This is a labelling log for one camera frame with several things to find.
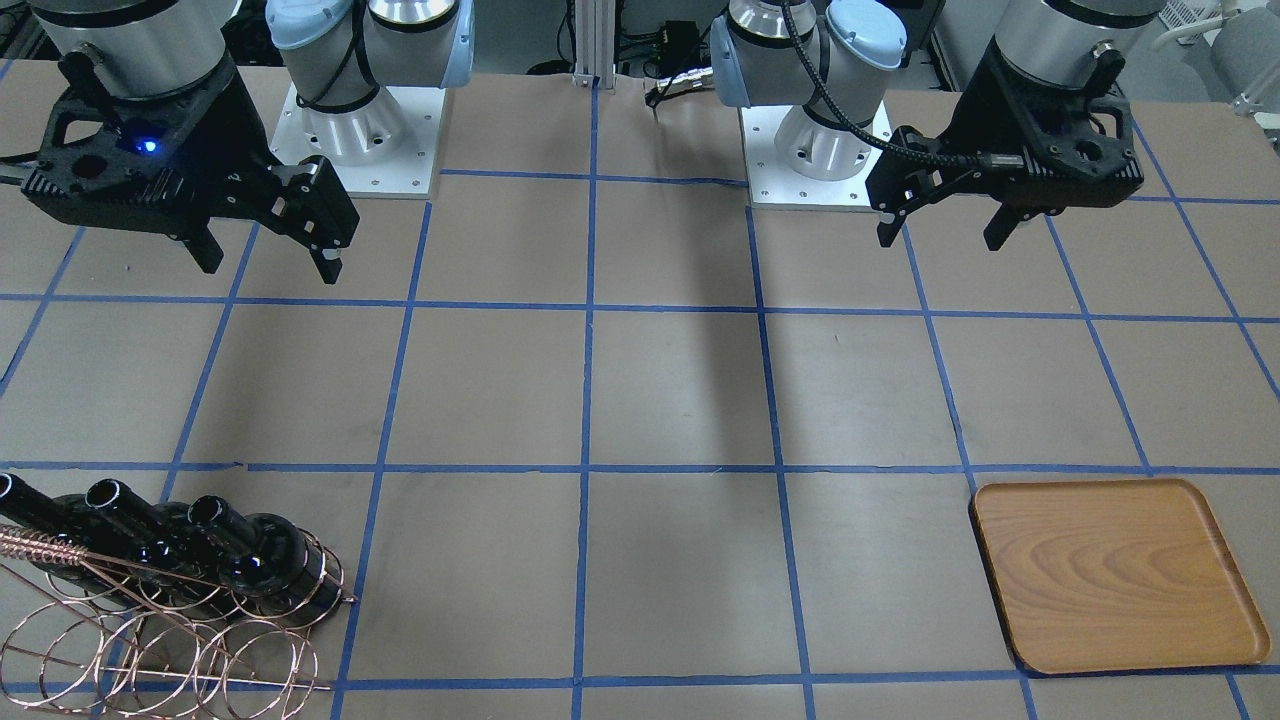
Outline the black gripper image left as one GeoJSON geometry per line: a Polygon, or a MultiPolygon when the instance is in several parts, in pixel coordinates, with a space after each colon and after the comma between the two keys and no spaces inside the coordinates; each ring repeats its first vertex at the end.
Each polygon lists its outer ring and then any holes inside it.
{"type": "Polygon", "coordinates": [[[229,54],[193,83],[141,100],[111,96],[88,53],[58,67],[68,88],[20,173],[32,204],[68,224],[165,234],[205,274],[225,256],[212,218],[271,213],[271,231],[307,249],[325,284],[338,282],[358,210],[328,158],[285,165],[273,155],[229,54]]]}

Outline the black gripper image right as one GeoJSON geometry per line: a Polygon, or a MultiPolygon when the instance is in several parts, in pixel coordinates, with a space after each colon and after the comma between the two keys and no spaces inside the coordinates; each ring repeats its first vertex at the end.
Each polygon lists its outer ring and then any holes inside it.
{"type": "Polygon", "coordinates": [[[978,186],[1000,204],[986,247],[1000,251],[1030,218],[1025,208],[1112,208],[1144,183],[1129,101],[1116,81],[1124,55],[1106,49],[1085,59],[1080,88],[1060,88],[1018,69],[991,41],[940,140],[901,126],[867,179],[879,213],[876,233],[888,249],[905,219],[983,174],[978,186]],[[1019,156],[1010,173],[986,170],[979,154],[1019,156]]]}

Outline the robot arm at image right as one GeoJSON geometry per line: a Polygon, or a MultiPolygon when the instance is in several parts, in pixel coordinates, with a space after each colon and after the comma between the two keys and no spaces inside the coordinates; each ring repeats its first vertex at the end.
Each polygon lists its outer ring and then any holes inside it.
{"type": "Polygon", "coordinates": [[[998,204],[989,250],[1034,217],[1112,208],[1144,177],[1129,101],[1117,87],[1126,50],[1160,1],[1011,1],[941,135],[872,129],[908,29],[878,1],[731,1],[710,26],[716,92],[731,108],[785,106],[776,145],[817,181],[867,178],[891,246],[906,218],[955,193],[998,204]]]}

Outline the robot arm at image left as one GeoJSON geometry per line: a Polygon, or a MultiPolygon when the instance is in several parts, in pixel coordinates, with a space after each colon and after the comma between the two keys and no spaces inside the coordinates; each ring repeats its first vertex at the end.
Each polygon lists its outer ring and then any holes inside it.
{"type": "Polygon", "coordinates": [[[408,127],[393,88],[465,86],[468,1],[269,1],[306,156],[273,150],[207,1],[32,1],[68,86],[3,182],[51,218],[164,234],[212,274],[214,218],[246,219],[308,251],[334,284],[360,214],[343,167],[393,156],[408,127]]]}

